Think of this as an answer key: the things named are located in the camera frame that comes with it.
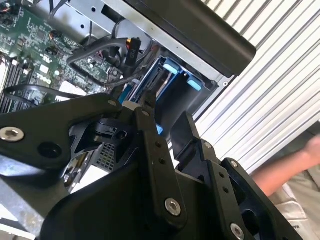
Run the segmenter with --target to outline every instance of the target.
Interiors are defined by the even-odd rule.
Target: person's arm
[[[302,150],[258,169],[252,176],[255,183],[271,196],[293,176],[320,164],[320,136],[312,138]]]

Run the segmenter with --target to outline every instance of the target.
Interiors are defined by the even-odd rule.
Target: microchip
[[[36,36],[38,37],[38,39],[45,40],[46,32],[39,29],[38,32],[36,33]]]

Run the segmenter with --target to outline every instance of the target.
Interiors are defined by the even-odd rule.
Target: silver screw
[[[148,117],[150,116],[150,114],[149,114],[148,112],[144,111],[144,110],[142,111],[142,113],[143,113],[144,115],[148,116]]]
[[[173,216],[179,216],[181,214],[180,204],[173,198],[165,200],[165,209]]]
[[[238,167],[238,164],[235,162],[235,161],[230,161],[231,165],[234,167],[234,168],[237,168]]]
[[[108,100],[108,104],[112,105],[112,106],[117,106],[115,101],[112,100]]]
[[[242,231],[242,229],[237,224],[231,223],[230,228],[231,228],[233,235],[235,235],[237,239],[239,239],[239,240],[245,239],[244,231]]]
[[[204,145],[205,145],[208,149],[212,148],[211,144],[208,143],[208,142],[205,142]]]
[[[24,137],[24,132],[13,126],[4,127],[0,130],[0,138],[6,142],[16,143],[24,139]]]

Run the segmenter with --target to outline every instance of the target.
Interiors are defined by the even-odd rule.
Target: hand
[[[311,160],[316,164],[320,164],[320,135],[314,136],[304,147]]]

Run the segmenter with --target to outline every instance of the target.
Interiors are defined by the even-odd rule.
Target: connector
[[[141,40],[139,38],[128,39],[127,41],[129,49],[128,55],[125,60],[125,65],[127,67],[133,68],[137,63],[137,58],[139,55],[139,50],[141,47]]]

